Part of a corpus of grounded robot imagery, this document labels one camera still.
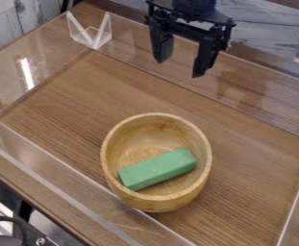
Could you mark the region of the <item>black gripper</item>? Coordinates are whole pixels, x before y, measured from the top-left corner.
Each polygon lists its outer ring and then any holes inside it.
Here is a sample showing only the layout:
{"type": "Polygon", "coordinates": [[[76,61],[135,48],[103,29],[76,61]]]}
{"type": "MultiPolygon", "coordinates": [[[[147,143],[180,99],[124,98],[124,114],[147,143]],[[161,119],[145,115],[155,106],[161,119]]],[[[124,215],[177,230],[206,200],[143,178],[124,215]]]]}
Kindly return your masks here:
{"type": "Polygon", "coordinates": [[[202,77],[214,66],[220,49],[230,47],[231,17],[216,9],[216,0],[145,0],[149,42],[153,58],[165,62],[173,52],[173,34],[199,40],[192,77],[202,77]]]}

